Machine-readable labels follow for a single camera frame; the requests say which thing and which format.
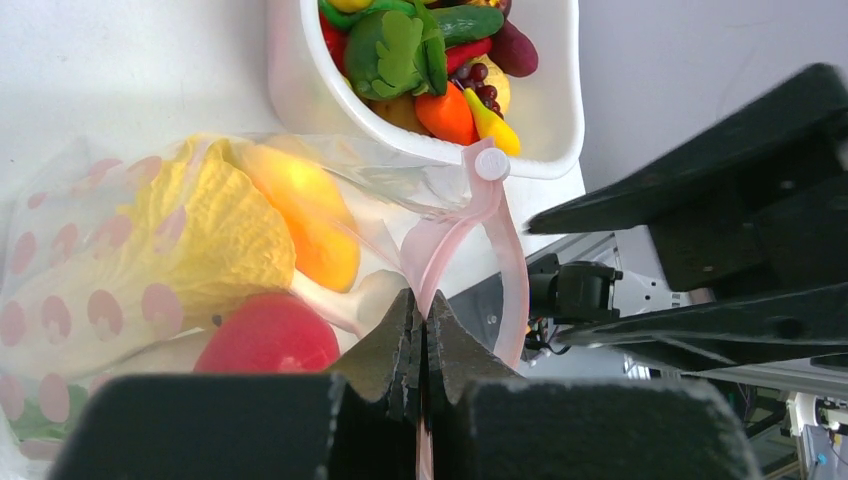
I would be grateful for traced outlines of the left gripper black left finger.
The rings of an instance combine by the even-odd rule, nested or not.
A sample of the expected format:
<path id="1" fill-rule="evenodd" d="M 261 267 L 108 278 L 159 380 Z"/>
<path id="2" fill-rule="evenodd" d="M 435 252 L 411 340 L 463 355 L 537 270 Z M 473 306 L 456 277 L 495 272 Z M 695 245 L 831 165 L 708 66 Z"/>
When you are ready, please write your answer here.
<path id="1" fill-rule="evenodd" d="M 404 289 L 325 373 L 136 375 L 103 385 L 52 479 L 411 479 L 418 322 Z"/>

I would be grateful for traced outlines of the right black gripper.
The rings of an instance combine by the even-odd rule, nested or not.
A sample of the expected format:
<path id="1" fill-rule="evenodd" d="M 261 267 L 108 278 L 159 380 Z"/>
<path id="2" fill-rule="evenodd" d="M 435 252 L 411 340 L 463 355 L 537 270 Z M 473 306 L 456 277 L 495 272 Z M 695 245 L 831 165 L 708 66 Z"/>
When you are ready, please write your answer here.
<path id="1" fill-rule="evenodd" d="M 806 139 L 846 112 L 837 68 L 808 65 L 624 179 L 526 223 L 527 233 L 549 235 L 659 217 L 648 230 L 668 285 L 718 300 L 823 287 L 639 314 L 557 341 L 682 371 L 846 353 L 846 145 Z"/>

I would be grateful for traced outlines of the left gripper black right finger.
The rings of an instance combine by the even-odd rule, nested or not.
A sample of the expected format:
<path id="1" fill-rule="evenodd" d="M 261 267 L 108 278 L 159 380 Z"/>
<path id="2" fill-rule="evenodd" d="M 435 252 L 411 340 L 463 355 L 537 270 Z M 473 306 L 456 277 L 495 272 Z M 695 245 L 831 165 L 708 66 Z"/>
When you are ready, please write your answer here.
<path id="1" fill-rule="evenodd" d="M 703 381 L 525 378 L 437 294 L 425 323 L 435 479 L 748 479 L 752 449 Z"/>

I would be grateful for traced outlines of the white toy radish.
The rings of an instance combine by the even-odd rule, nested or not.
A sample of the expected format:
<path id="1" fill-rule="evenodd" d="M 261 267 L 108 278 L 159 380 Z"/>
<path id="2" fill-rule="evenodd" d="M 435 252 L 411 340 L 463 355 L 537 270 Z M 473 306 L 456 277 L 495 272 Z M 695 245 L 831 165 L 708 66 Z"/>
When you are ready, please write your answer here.
<path id="1" fill-rule="evenodd" d="M 339 293 L 295 271 L 290 291 L 331 325 L 361 339 L 382 321 L 397 294 L 408 286 L 400 273 L 378 270 L 351 291 Z"/>

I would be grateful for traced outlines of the red toy tomato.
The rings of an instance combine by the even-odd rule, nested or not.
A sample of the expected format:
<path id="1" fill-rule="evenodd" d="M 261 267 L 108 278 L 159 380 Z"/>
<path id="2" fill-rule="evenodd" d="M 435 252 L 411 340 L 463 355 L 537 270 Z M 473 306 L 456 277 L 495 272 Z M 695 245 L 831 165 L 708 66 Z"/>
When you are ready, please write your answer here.
<path id="1" fill-rule="evenodd" d="M 341 356 L 336 334 L 314 310 L 288 294 L 246 300 L 212 336 L 197 373 L 319 372 Z"/>

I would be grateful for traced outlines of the orange toy mango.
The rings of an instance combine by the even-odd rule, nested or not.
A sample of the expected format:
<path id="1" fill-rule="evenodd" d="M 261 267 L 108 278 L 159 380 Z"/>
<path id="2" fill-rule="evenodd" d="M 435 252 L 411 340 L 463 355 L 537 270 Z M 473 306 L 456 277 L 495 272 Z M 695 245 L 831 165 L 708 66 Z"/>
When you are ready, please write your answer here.
<path id="1" fill-rule="evenodd" d="M 236 165 L 285 220 L 296 268 L 322 287 L 348 292 L 361 251 L 349 235 L 357 225 L 334 178 L 307 156 L 261 144 L 241 146 Z"/>

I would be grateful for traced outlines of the clear zip top bag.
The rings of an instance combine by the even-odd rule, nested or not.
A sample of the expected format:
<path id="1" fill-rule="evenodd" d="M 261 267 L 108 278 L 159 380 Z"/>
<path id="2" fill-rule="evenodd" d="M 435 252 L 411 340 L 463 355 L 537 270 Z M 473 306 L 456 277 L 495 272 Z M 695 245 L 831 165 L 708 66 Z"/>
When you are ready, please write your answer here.
<path id="1" fill-rule="evenodd" d="M 434 304 L 476 228 L 502 275 L 494 354 L 516 366 L 528 275 L 485 140 L 438 161 L 336 135 L 196 134 L 151 155 L 79 145 L 1 240 L 1 473 L 42 479 L 111 378 L 316 371 L 410 288 Z"/>

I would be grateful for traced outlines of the yellow toy cabbage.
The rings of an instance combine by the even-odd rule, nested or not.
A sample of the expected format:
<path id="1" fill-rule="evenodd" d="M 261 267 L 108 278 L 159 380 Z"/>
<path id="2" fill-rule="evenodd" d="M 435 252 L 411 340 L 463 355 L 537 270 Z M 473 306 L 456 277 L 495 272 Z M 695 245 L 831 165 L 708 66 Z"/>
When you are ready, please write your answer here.
<path id="1" fill-rule="evenodd" d="M 244 145 L 194 136 L 23 199 L 1 291 L 2 369 L 82 377 L 287 287 L 294 247 L 235 167 Z"/>

